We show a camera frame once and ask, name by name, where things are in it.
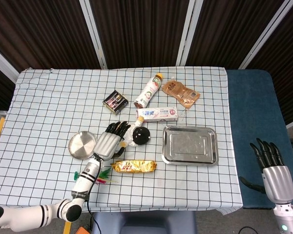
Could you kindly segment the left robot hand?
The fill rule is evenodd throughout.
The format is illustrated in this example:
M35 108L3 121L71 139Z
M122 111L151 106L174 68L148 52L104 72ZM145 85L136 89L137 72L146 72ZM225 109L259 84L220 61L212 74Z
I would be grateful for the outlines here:
M130 127L127 121L111 123L98 138L93 156L102 161L120 157L127 146L124 136Z

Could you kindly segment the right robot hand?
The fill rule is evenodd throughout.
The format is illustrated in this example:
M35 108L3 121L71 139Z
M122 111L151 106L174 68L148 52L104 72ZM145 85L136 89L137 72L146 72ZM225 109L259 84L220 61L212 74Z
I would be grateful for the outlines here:
M288 204L293 201L293 179L289 168L284 164L278 147L270 142L256 139L259 146L250 143L260 168L264 185L256 185L244 177L239 180L248 188L266 194L275 204Z

